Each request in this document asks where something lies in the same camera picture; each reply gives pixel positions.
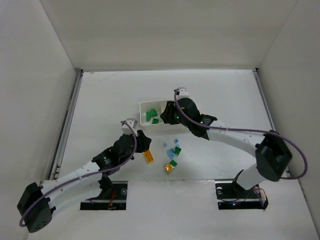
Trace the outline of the yellow small lego brick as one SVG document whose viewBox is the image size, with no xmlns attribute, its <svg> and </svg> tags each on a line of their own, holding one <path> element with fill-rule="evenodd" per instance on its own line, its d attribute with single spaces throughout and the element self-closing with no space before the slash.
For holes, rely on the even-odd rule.
<svg viewBox="0 0 320 240">
<path fill-rule="evenodd" d="M 175 168 L 174 165 L 168 163 L 164 166 L 164 171 L 167 173 L 167 174 L 170 174 L 172 172 L 172 170 Z"/>
</svg>

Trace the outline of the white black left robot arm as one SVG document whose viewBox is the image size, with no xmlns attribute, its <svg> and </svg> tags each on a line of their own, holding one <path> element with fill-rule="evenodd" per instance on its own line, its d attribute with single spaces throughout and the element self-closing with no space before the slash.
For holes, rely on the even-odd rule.
<svg viewBox="0 0 320 240">
<path fill-rule="evenodd" d="M 38 232 L 68 204 L 108 194 L 113 186 L 109 176 L 134 160 L 136 153 L 149 150 L 151 142 L 142 130 L 123 134 L 113 146 L 77 170 L 42 185 L 30 183 L 17 204 L 19 226 L 29 233 Z"/>
</svg>

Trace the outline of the light blue lego plate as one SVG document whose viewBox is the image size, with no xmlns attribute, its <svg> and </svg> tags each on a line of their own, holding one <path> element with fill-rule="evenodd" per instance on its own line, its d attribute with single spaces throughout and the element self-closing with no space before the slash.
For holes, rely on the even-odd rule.
<svg viewBox="0 0 320 240">
<path fill-rule="evenodd" d="M 167 156 L 171 159 L 171 160 L 174 160 L 176 155 L 175 155 L 175 151 L 173 148 L 170 148 L 166 151 L 167 153 Z"/>
</svg>

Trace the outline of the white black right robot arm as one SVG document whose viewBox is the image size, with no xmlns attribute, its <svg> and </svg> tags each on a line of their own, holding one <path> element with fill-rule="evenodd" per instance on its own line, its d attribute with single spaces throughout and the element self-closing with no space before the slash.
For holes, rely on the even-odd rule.
<svg viewBox="0 0 320 240">
<path fill-rule="evenodd" d="M 274 131 L 258 134 L 249 131 L 231 131 L 229 126 L 216 117 L 201 114 L 190 98 L 178 100 L 181 110 L 191 118 L 189 121 L 180 113 L 174 101 L 166 102 L 160 118 L 165 124 L 185 126 L 194 136 L 216 141 L 240 149 L 255 157 L 256 163 L 241 170 L 233 179 L 237 188 L 250 190 L 265 180 L 277 182 L 292 159 L 292 153 L 284 140 Z"/>
</svg>

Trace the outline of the yellow rectangular lego brick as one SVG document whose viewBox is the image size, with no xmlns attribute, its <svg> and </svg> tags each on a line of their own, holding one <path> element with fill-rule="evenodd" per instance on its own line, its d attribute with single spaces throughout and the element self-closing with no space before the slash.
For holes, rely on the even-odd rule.
<svg viewBox="0 0 320 240">
<path fill-rule="evenodd" d="M 153 155 L 151 154 L 150 150 L 145 151 L 144 153 L 145 161 L 147 164 L 151 164 L 154 162 Z"/>
</svg>

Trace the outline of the green lego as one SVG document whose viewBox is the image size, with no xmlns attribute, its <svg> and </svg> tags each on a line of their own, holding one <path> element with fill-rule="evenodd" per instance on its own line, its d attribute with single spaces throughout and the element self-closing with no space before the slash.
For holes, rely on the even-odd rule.
<svg viewBox="0 0 320 240">
<path fill-rule="evenodd" d="M 156 111 L 154 108 L 152 108 L 152 109 L 150 110 L 150 116 L 151 116 L 152 118 L 158 116 L 158 113 L 157 113 L 157 111 Z"/>
<path fill-rule="evenodd" d="M 171 160 L 169 164 L 172 165 L 174 168 L 178 165 L 178 163 L 174 160 Z"/>
</svg>

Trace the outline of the green square lego brick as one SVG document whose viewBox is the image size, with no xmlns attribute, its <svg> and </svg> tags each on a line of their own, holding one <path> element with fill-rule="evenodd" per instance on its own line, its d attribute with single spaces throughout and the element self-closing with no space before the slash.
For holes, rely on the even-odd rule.
<svg viewBox="0 0 320 240">
<path fill-rule="evenodd" d="M 159 123 L 159 119 L 153 118 L 151 123 L 152 123 L 153 125 L 158 124 L 158 123 Z"/>
</svg>

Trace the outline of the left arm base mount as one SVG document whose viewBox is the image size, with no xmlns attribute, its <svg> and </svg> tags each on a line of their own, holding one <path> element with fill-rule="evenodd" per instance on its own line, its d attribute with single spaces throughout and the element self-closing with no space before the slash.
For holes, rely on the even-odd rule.
<svg viewBox="0 0 320 240">
<path fill-rule="evenodd" d="M 80 203 L 81 211 L 124 211 L 127 208 L 128 181 L 106 180 L 107 189 Z"/>
</svg>

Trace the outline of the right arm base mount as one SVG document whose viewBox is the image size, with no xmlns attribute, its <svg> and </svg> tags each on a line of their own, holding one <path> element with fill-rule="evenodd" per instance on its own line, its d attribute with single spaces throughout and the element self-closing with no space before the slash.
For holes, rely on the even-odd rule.
<svg viewBox="0 0 320 240">
<path fill-rule="evenodd" d="M 215 181 L 215 194 L 219 210 L 266 210 L 269 205 L 268 196 L 258 184 L 245 190 L 236 180 L 243 172 L 241 170 L 234 179 Z"/>
</svg>

